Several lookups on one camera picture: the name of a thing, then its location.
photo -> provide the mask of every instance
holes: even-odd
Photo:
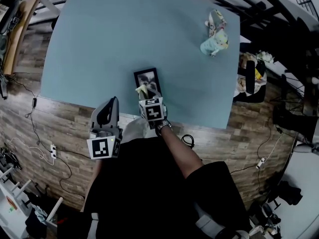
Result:
[[[144,84],[148,89],[160,92],[160,85],[156,73],[156,68],[135,72],[134,76],[137,87]]]

black picture frame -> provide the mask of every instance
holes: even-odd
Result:
[[[155,78],[156,87],[157,87],[157,89],[158,89],[158,92],[161,93],[161,91],[160,91],[160,82],[159,82],[158,73],[157,73],[157,71],[156,71],[156,68],[151,68],[151,69],[147,69],[147,70],[142,70],[142,71],[137,71],[137,72],[135,72],[135,73],[134,73],[134,78],[135,78],[136,87],[138,88],[138,87],[140,86],[139,79],[138,79],[138,75],[145,74],[145,73],[149,73],[149,72],[153,72],[153,73],[154,73],[154,78]]]

wooden floor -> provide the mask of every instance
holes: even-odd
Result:
[[[23,41],[23,48],[18,61],[18,70],[29,68],[32,73],[17,74],[17,80],[26,87],[39,94],[41,86],[41,72],[44,65],[46,50],[52,30],[49,25],[42,25],[36,30],[28,30]],[[31,111],[32,95],[23,86],[12,83],[9,86],[9,97],[0,100],[0,129],[2,141],[18,137],[28,146],[37,146],[37,137],[32,130],[30,118],[25,114]],[[271,138],[259,151],[260,156],[267,156],[273,149],[280,136],[269,119],[272,116],[274,103],[270,102],[280,94],[280,89],[267,84],[266,99],[261,104],[233,103],[227,129],[214,129],[173,123],[178,136],[191,134],[195,139],[194,151],[203,159],[205,164],[215,161],[225,161],[230,171],[245,168],[258,162],[257,148],[270,134]],[[89,120],[92,108],[61,103],[38,97],[38,103],[32,114],[33,122],[39,137],[46,147],[54,143],[60,149],[73,150],[89,156],[86,139],[88,138]],[[125,127],[133,120],[133,116],[121,115],[120,126]],[[59,185],[61,178],[67,178],[69,170],[61,161],[56,160],[54,166],[40,159],[37,149],[28,149],[18,140],[13,140],[16,152],[23,169],[14,173],[17,181],[26,182],[32,179],[42,189],[49,185],[50,196],[64,198],[64,203],[80,209],[83,198],[63,191]],[[293,139],[283,135],[274,153],[260,171],[259,181],[261,189],[265,180],[275,171],[283,169],[290,154]],[[41,145],[45,158],[52,162],[50,154]],[[82,156],[59,151],[58,156],[70,166],[72,177],[62,182],[68,191],[85,195],[94,162]],[[248,208],[252,201],[262,196],[258,188],[258,170],[249,168],[232,174],[242,199]]]

black shirt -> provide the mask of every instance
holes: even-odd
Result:
[[[121,144],[117,159],[104,159],[77,234],[87,238],[91,213],[98,213],[98,239],[207,238],[195,225],[194,202],[223,226],[250,228],[224,162],[205,165],[184,179],[161,138],[135,139]]]

light blue table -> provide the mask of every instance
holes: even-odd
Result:
[[[229,48],[201,53],[217,8]],[[113,96],[139,115],[134,71],[157,68],[168,119],[226,128],[239,58],[239,17],[211,0],[67,0],[47,51],[41,95],[97,107]]]

